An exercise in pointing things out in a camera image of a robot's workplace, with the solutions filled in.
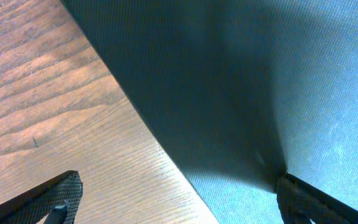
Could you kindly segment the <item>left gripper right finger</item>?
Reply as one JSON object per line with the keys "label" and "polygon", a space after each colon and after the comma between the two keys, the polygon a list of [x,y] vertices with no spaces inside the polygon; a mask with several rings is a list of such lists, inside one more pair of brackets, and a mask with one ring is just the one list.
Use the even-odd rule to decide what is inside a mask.
{"label": "left gripper right finger", "polygon": [[358,224],[358,211],[291,174],[277,180],[278,207],[284,224]]}

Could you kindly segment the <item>dark green box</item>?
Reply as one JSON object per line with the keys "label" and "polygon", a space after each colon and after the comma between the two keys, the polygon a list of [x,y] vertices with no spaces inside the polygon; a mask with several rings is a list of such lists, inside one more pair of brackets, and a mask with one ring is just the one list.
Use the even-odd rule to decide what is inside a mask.
{"label": "dark green box", "polygon": [[358,1],[65,1],[219,223],[291,174],[358,211]]}

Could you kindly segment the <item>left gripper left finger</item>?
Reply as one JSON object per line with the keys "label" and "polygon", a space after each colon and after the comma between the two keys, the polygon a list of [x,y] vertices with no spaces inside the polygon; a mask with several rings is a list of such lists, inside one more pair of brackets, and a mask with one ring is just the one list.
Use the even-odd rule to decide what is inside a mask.
{"label": "left gripper left finger", "polygon": [[0,204],[0,224],[73,224],[82,196],[79,172],[68,170]]}

